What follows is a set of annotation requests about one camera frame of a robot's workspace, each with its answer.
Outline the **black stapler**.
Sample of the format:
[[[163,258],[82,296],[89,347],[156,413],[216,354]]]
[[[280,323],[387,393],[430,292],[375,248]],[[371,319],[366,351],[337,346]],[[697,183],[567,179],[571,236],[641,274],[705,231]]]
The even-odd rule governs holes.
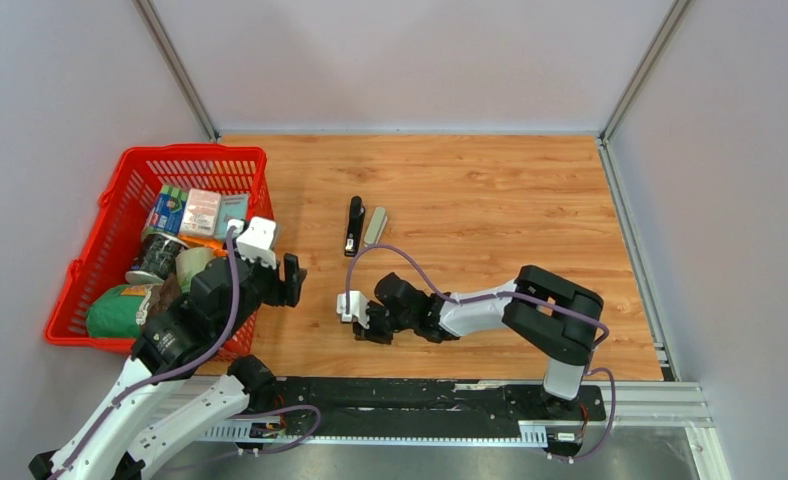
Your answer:
[[[365,207],[360,196],[353,196],[350,200],[347,226],[344,242],[344,255],[354,257],[359,250],[359,240],[362,234],[365,218]]]

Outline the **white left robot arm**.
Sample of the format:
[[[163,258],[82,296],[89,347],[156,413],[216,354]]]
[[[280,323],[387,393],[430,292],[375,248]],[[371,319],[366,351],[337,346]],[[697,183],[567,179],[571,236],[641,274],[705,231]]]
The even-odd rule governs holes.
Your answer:
[[[212,261],[189,293],[149,320],[114,386],[61,448],[36,455],[36,479],[149,479],[217,423],[236,414],[271,416],[276,378],[255,356],[235,359],[205,392],[158,422],[160,404],[213,358],[261,305],[294,307],[307,272],[290,253],[282,266],[236,254]]]

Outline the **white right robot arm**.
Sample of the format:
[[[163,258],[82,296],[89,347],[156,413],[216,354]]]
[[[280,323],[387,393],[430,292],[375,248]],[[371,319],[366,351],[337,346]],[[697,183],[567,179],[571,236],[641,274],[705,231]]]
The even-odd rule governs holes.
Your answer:
[[[374,295],[351,290],[336,298],[337,314],[359,340],[390,344],[405,330],[433,343],[502,328],[518,334],[548,358],[540,402],[557,419],[579,407],[583,376],[608,334],[599,294],[534,265],[499,287],[468,294],[428,294],[390,273]]]

